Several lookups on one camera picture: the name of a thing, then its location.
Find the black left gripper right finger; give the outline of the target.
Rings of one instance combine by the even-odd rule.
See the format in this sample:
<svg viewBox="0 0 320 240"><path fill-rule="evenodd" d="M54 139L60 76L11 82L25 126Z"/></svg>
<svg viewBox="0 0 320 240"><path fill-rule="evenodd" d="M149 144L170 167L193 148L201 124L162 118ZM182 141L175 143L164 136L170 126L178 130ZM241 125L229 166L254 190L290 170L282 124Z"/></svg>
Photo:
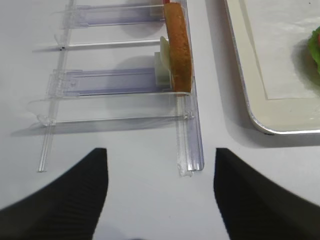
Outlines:
<svg viewBox="0 0 320 240"><path fill-rule="evenodd" d="M213 191L232 240L318 240L320 207L217 148Z"/></svg>

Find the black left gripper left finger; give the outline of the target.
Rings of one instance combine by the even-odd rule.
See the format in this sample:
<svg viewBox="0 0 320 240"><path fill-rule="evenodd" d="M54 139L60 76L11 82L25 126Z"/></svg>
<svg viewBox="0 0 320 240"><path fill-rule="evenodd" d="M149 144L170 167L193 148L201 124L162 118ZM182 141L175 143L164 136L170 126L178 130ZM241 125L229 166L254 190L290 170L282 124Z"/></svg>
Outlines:
<svg viewBox="0 0 320 240"><path fill-rule="evenodd" d="M2 240L91 240L109 185L105 148L95 148L56 180L0 211Z"/></svg>

